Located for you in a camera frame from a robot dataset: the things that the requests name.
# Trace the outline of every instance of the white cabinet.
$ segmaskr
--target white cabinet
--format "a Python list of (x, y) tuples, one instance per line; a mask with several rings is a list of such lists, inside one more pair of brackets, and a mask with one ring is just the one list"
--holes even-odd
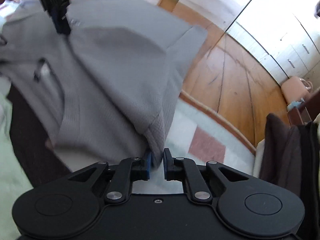
[(290, 0), (288, 10), (301, 22), (312, 41), (320, 50), (320, 18), (314, 17), (315, 6), (320, 0)]
[[(298, 12), (293, 10), (295, 7), (292, 4), (298, 3), (311, 6), (304, 0), (252, 0), (236, 20), (276, 60), (288, 77), (303, 77), (320, 61), (316, 46), (293, 14), (298, 15)], [(269, 66), (266, 63), (270, 59), (263, 61), (261, 56), (255, 57), (267, 69)], [(269, 73), (276, 80), (283, 75), (279, 69)]]

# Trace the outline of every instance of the circular cap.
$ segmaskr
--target circular cap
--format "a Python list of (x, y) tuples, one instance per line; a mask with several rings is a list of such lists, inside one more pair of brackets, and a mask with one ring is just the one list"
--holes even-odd
[(197, 199), (205, 200), (205, 199), (208, 199), (209, 197), (210, 197), (210, 193), (206, 191), (198, 191), (195, 193), (195, 198)]
[(273, 215), (282, 208), (281, 201), (269, 194), (253, 194), (244, 201), (245, 206), (253, 213), (258, 215)]
[(12, 217), (19, 230), (32, 238), (65, 239), (89, 226), (99, 209), (95, 195), (80, 185), (49, 183), (20, 196)]
[(61, 194), (44, 196), (40, 198), (35, 205), (36, 210), (44, 216), (62, 215), (68, 212), (71, 206), (71, 198)]
[(118, 191), (110, 191), (107, 194), (107, 198), (108, 199), (112, 199), (112, 200), (117, 200), (117, 199), (122, 198), (122, 194), (120, 192), (118, 192)]
[(217, 211), (235, 230), (258, 237), (293, 232), (304, 216), (303, 203), (295, 194), (254, 178), (230, 182), (218, 200)]

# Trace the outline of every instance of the cabinet door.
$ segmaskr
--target cabinet door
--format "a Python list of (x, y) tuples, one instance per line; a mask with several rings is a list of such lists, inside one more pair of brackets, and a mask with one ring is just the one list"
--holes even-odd
[(284, 71), (279, 67), (278, 63), (271, 57), (271, 55), (266, 55), (260, 60), (260, 64), (269, 72), (269, 74), (274, 78), (274, 80), (281, 85), (284, 81), (288, 79)]
[(314, 16), (315, 6), (320, 0), (291, 0), (288, 10), (305, 28), (318, 50), (320, 50), (320, 19)]
[(285, 37), (297, 52), (304, 65), (311, 70), (319, 61), (320, 54), (300, 22), (293, 17), (292, 29)]
[(281, 47), (281, 38), (291, 24), (288, 0), (252, 0), (237, 22), (257, 40), (269, 54)]
[(286, 45), (281, 49), (277, 55), (274, 55), (274, 59), (289, 77), (303, 77), (308, 73), (308, 69), (291, 45)]

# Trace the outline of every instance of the cabinet handle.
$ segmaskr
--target cabinet handle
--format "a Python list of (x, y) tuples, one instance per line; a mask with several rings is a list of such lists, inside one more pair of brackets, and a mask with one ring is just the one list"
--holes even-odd
[(296, 68), (296, 67), (294, 66), (294, 64), (292, 63), (291, 60), (288, 59), (288, 61), (289, 61), (290, 65), (291, 65), (293, 68)]
[(306, 52), (307, 52), (308, 54), (310, 54), (310, 52), (309, 52), (309, 50), (307, 49), (307, 47), (306, 47), (304, 44), (302, 44), (302, 46), (304, 47), (304, 49), (306, 50)]
[(280, 39), (282, 41), (282, 39), (284, 38), (284, 36), (286, 36), (288, 33), (286, 33), (285, 35), (282, 36), (282, 38)]

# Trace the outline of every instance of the wooden floor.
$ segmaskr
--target wooden floor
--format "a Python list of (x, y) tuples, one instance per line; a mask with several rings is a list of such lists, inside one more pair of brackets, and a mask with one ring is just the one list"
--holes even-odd
[(183, 2), (147, 1), (208, 31), (207, 40), (184, 80), (183, 90), (228, 120), (254, 146), (264, 138), (268, 113), (275, 113), (289, 123), (280, 87), (235, 40), (201, 11)]
[(278, 84), (227, 34), (192, 66), (183, 90), (228, 120), (254, 146), (264, 138), (269, 113), (289, 124)]

